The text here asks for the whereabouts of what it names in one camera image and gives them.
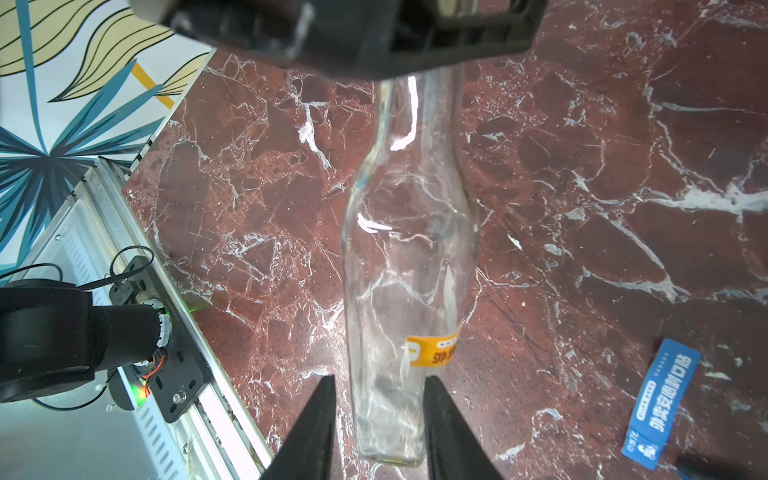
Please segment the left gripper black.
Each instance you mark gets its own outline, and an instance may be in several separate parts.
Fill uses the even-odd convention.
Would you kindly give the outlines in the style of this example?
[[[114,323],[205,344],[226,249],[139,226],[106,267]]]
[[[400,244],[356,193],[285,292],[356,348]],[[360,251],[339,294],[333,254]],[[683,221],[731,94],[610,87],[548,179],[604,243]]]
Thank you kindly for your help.
[[[529,50],[544,1],[132,1],[141,19],[216,48],[330,77],[385,80]]]

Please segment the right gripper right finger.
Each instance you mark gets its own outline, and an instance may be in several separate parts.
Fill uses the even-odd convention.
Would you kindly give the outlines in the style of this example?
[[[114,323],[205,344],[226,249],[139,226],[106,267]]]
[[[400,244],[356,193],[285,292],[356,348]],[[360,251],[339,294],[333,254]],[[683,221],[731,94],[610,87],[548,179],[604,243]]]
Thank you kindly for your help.
[[[429,479],[502,479],[437,376],[425,379],[423,412]]]

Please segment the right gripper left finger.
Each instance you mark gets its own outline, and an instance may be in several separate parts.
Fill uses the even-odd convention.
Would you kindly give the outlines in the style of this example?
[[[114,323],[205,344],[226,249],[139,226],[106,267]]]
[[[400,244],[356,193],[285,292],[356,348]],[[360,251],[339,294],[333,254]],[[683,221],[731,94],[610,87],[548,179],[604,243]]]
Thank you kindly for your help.
[[[319,381],[261,479],[329,479],[335,419],[335,378],[327,375]]]

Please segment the glass bottle orange label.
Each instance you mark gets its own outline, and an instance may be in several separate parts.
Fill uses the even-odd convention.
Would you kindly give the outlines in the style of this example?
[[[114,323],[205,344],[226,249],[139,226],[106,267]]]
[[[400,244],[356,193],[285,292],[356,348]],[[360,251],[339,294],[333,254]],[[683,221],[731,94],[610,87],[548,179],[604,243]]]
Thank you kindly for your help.
[[[460,332],[474,278],[478,208],[459,130],[464,69],[378,82],[375,135],[342,229],[351,408],[358,454],[415,467],[425,456],[425,379],[408,336]]]

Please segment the blue label sticker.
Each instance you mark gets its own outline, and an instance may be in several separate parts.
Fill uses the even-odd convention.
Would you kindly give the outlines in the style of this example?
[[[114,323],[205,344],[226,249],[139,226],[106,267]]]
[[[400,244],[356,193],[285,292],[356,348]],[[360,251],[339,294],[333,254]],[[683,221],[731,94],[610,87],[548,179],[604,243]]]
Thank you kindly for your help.
[[[648,470],[656,469],[700,359],[696,350],[672,339],[662,341],[629,420],[621,450],[625,457]]]

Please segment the orange label sticker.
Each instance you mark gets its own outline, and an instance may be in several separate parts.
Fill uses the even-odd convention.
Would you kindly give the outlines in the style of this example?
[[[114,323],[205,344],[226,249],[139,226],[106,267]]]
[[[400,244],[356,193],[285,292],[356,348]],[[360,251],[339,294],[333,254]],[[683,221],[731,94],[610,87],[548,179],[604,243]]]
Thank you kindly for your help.
[[[408,336],[405,362],[412,368],[441,368],[448,365],[456,351],[459,334],[448,336]]]

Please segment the aluminium front rail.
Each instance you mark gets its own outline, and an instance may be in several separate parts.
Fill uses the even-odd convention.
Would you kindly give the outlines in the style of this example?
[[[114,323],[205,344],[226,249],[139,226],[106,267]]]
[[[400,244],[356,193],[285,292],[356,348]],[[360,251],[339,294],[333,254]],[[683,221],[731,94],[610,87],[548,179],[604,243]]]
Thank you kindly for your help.
[[[257,479],[271,453],[101,160],[1,277],[5,479]]]

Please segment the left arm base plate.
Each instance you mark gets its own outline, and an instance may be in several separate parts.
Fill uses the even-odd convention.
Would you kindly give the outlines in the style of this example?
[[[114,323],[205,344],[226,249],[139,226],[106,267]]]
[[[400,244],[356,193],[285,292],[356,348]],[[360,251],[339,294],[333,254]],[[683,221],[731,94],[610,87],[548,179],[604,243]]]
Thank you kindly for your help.
[[[117,305],[153,307],[160,316],[162,343],[145,364],[130,366],[127,373],[140,382],[136,392],[153,399],[171,424],[199,399],[213,375],[184,321],[187,310],[173,302],[149,258],[136,255],[123,271],[131,277],[111,286],[109,299]]]

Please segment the blue handled cutting pliers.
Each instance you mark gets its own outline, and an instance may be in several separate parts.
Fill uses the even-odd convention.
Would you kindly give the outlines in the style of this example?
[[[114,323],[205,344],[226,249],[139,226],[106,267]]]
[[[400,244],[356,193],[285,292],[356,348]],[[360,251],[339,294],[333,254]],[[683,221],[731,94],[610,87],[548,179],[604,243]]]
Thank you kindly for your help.
[[[747,480],[750,476],[734,466],[703,458],[682,456],[676,460],[676,471],[686,480]]]

